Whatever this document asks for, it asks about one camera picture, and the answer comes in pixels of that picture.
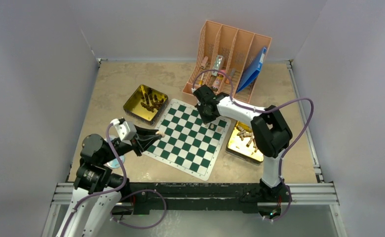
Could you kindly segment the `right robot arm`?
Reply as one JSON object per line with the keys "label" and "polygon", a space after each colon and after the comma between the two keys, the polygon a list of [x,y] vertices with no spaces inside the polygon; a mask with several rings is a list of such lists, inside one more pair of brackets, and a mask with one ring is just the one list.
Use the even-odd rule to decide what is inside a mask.
{"label": "right robot arm", "polygon": [[252,106],[237,101],[224,92],[215,94],[207,85],[192,89],[192,93],[197,99],[195,107],[203,123],[227,117],[245,124],[252,130],[255,145],[265,157],[260,194],[267,201],[278,197],[279,185],[283,182],[281,160],[289,150],[293,138],[279,107]]}

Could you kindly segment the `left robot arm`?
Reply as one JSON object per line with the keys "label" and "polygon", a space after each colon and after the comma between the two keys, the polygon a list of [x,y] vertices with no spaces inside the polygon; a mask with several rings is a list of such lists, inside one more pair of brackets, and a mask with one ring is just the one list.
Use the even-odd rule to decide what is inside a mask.
{"label": "left robot arm", "polygon": [[141,193],[153,193],[165,198],[156,190],[131,190],[129,178],[121,156],[134,151],[141,156],[155,141],[165,137],[156,129],[135,126],[117,119],[106,128],[105,137],[91,134],[84,138],[80,152],[71,201],[57,232],[58,237],[95,237],[107,218],[118,224],[112,209]]}

